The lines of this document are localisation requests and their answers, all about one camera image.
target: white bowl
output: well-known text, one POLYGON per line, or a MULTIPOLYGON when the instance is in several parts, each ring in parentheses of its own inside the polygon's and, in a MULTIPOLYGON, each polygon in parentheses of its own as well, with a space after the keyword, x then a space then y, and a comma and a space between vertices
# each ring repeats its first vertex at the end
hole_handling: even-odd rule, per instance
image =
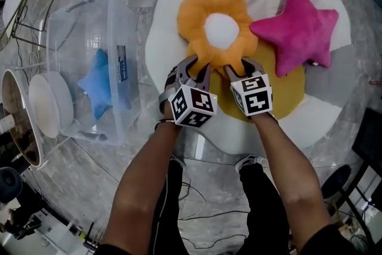
POLYGON ((40 130, 55 138, 73 122, 73 100, 63 77, 57 72, 33 76, 29 85, 29 103, 40 130))
POLYGON ((19 101, 14 100, 14 97, 12 97, 11 95, 8 96, 8 93, 10 91, 6 90, 6 86, 9 85, 10 83, 7 81, 9 73, 12 75, 12 77, 14 78, 16 82, 17 87, 19 88, 19 92, 21 95, 21 103, 23 104, 22 107, 26 109, 26 112, 29 117, 30 126, 32 127, 32 130, 33 130, 34 138, 36 140, 36 145, 38 149, 39 159, 37 164, 31 163, 31 166, 38 168, 44 163, 44 149, 42 147, 42 136, 41 136, 40 130, 36 124, 36 119, 33 114, 33 110, 30 106, 30 103, 28 102, 28 95, 27 95, 28 81, 27 81, 26 75, 20 72, 19 70, 14 71, 11 69, 7 69, 4 72, 2 76, 2 84, 1 84, 1 92, 3 97, 2 102, 3 102, 4 109, 10 112, 14 112, 16 110, 13 108, 13 103, 18 103, 19 101))

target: black pants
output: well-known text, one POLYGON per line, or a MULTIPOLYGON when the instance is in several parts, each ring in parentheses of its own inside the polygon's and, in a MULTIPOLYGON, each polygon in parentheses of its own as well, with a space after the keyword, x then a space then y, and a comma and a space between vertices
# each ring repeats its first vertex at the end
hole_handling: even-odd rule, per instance
MULTIPOLYGON (((170 161, 167 180, 155 208, 149 254, 167 254, 170 249, 174 254, 188 254, 177 223, 182 171, 179 163, 170 161)), ((287 214, 277 190, 263 172, 262 166, 244 166, 240 181, 251 212, 247 219, 249 235, 237 254, 287 254, 287 214)))

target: yellow round cushion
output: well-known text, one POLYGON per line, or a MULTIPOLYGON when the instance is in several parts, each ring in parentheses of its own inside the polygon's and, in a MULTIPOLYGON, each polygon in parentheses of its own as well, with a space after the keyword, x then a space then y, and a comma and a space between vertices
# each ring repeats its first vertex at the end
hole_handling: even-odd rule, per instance
MULTIPOLYGON (((250 58, 263 65, 265 72, 268 74, 273 90, 273 116, 277 120, 288 116, 304 97, 304 68, 299 66, 286 76, 277 77, 274 47, 262 39, 259 39, 256 53, 250 58)), ((218 104, 224 113, 242 121, 248 120, 233 99, 229 80, 222 78, 217 72, 211 74, 210 92, 218 96, 218 104)))

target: plush toy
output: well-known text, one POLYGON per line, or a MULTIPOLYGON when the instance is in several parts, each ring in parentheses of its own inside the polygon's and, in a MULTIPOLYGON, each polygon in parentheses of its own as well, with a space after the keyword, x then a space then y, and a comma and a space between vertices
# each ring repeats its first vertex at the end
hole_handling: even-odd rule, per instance
POLYGON ((178 31, 189 42, 187 56, 198 56, 190 73, 197 75, 210 63, 211 70, 223 76, 228 64, 245 75, 241 58, 253 55, 258 42, 249 29, 251 22, 245 0, 184 0, 178 11, 178 31))
POLYGON ((290 71, 312 60, 330 67, 330 42, 339 14, 336 10, 318 10, 310 0, 286 0, 280 15, 255 21, 251 31, 274 43, 276 74, 290 71))
MULTIPOLYGON (((102 49, 95 52, 93 65, 86 77, 78 81, 78 86, 88 94, 95 120, 99 120, 105 111, 113 106, 110 90, 109 58, 102 49)), ((121 109, 131 109, 128 91, 123 82, 118 84, 118 91, 119 107, 121 109)))

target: wire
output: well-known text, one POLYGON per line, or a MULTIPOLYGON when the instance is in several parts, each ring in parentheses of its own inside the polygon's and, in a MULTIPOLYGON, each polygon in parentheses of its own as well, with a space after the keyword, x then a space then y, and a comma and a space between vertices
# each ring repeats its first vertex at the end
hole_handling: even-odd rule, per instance
POLYGON ((224 213, 213 214, 212 216, 193 217, 193 218, 183 218, 183 219, 180 219, 180 221, 188 221, 188 220, 195 220, 195 219, 208 219, 208 218, 213 218, 213 217, 221 216, 222 214, 230 214, 230 213, 249 214, 249 211, 230 210, 230 211, 226 211, 226 212, 224 212, 224 213))
POLYGON ((190 183, 182 182, 182 186, 188 186, 188 188, 187 188, 186 195, 181 197, 181 198, 179 198, 178 199, 179 201, 181 201, 181 200, 183 200, 183 199, 185 199, 185 198, 187 198, 189 196, 189 194, 190 194, 190 187, 191 187, 191 180, 190 180, 190 183))
POLYGON ((361 215, 361 218, 363 220, 363 222, 366 223, 366 210, 368 210, 369 208, 369 205, 366 206, 366 208, 362 211, 362 215, 361 215))
POLYGON ((186 240, 189 243, 191 243, 195 250, 201 250, 201 249, 213 248, 214 245, 216 245, 216 243, 218 243, 219 241, 222 241, 222 240, 225 240, 225 239, 230 239, 230 238, 235 237, 235 236, 241 236, 241 237, 244 237, 245 239, 247 238, 247 236, 245 236, 243 234, 232 235, 232 236, 229 236, 229 237, 225 237, 225 238, 221 238, 221 239, 216 240, 210 247, 197 247, 191 240, 189 240, 187 238, 183 238, 183 237, 181 237, 181 238, 183 240, 186 240))
POLYGON ((361 198, 368 204, 366 209, 370 206, 373 206, 374 208, 377 208, 375 207, 375 205, 373 204, 373 202, 371 202, 370 200, 368 200, 368 198, 365 196, 365 194, 359 189, 358 186, 355 187, 355 189, 358 191, 358 193, 360 194, 361 198))
POLYGON ((197 215, 203 210, 203 208, 204 208, 204 205, 205 205, 205 198, 204 198, 204 196, 202 196, 202 194, 201 194, 198 190, 196 190, 194 187, 192 187, 191 185, 189 186, 189 188, 191 188, 191 189, 193 189, 194 191, 196 191, 196 193, 202 198, 202 200, 203 200, 203 205, 202 205, 202 207, 198 210, 198 212, 197 212, 196 214, 192 214, 191 216, 187 216, 187 217, 184 217, 184 218, 181 218, 181 219, 178 219, 178 220, 185 221, 185 220, 187 220, 188 218, 195 217, 195 216, 197 216, 197 215))
POLYGON ((28 6, 24 5, 24 8, 26 8, 25 14, 24 14, 24 17, 21 19, 21 21, 19 21, 19 23, 22 23, 24 21, 24 19, 26 18, 26 13, 28 12, 28 6))
POLYGON ((352 217, 352 218, 356 218, 356 216, 354 216, 353 214, 349 214, 349 213, 345 213, 344 211, 342 211, 342 210, 338 210, 338 209, 336 209, 332 204, 330 204, 329 202, 326 202, 326 201, 324 201, 326 204, 328 204, 328 205, 330 205, 335 211, 337 211, 337 212, 339 212, 339 213, 341 213, 341 214, 346 214, 346 215, 348 215, 348 216, 350 216, 350 217, 352 217))
POLYGON ((38 189, 39 189, 39 191, 40 191, 40 193, 41 193, 41 195, 42 195, 42 189, 41 189, 40 184, 38 183, 38 181, 37 181, 37 179, 36 179, 36 177, 35 177, 35 174, 33 173, 33 170, 31 170, 30 173, 32 173, 32 176, 33 176, 33 178, 35 179, 35 181, 36 181, 36 183, 37 183, 37 186, 38 186, 38 189))
MULTIPOLYGON (((32 27, 32 23, 30 22, 29 19, 26 19, 26 22, 29 24, 30 27, 32 27)), ((37 35, 34 33, 33 29, 32 28, 29 28, 30 30, 30 39, 32 40, 32 42, 34 42, 33 40, 33 35, 35 36, 36 38, 36 42, 39 44, 39 41, 38 41, 38 37, 37 35)), ((33 51, 33 45, 32 45, 32 49, 29 53, 29 65, 30 65, 30 57, 31 55, 34 55, 36 57, 36 60, 37 60, 37 64, 40 62, 40 55, 39 55, 39 50, 37 49, 37 54, 33 51)), ((37 73, 37 70, 38 72, 40 73, 41 72, 41 68, 40 68, 40 65, 39 66, 36 66, 35 67, 35 71, 32 72, 32 68, 29 68, 29 79, 31 80, 32 79, 32 76, 37 73)))
MULTIPOLYGON (((20 58, 20 66, 23 67, 23 59, 21 58, 21 55, 20 55, 20 45, 19 45, 19 42, 18 42, 17 38, 16 38, 16 43, 17 43, 17 54, 19 55, 19 58, 20 58)), ((26 74, 24 69, 22 69, 22 71, 24 72, 25 78, 26 78, 26 82, 29 85, 28 75, 26 74)))

